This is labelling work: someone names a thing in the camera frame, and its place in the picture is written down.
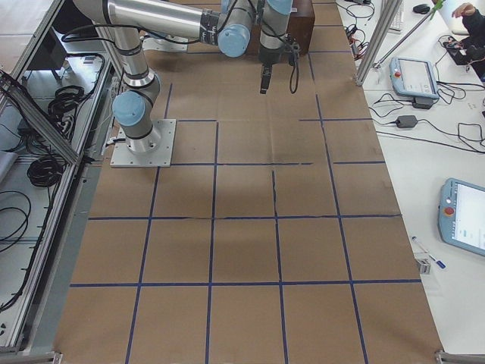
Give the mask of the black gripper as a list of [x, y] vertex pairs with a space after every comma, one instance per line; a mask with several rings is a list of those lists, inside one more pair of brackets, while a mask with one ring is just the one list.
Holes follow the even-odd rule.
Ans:
[[[278, 63], [284, 51], [284, 43], [277, 37], [260, 36], [258, 59], [261, 63]], [[266, 94], [270, 87], [272, 66], [263, 64], [261, 66], [260, 94]]]

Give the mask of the person hand at desk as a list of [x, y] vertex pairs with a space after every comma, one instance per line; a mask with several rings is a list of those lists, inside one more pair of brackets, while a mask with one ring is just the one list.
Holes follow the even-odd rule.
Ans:
[[454, 18], [469, 17], [476, 12], [476, 8], [469, 2], [462, 3], [453, 12]]

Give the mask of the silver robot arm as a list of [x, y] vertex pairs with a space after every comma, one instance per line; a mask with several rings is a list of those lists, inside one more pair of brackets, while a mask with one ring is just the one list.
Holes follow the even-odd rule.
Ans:
[[299, 46], [287, 32], [291, 1], [223, 1], [220, 11], [168, 1], [76, 1], [77, 9], [95, 27], [107, 27], [113, 36], [115, 58], [124, 70], [127, 91], [114, 100], [112, 110], [125, 134], [128, 150], [137, 155], [156, 150], [162, 134], [150, 114], [160, 91], [160, 80], [149, 67], [139, 36], [179, 36], [216, 46], [230, 58], [246, 52], [251, 30], [259, 24], [260, 92], [270, 86], [272, 68], [287, 52], [297, 71]]

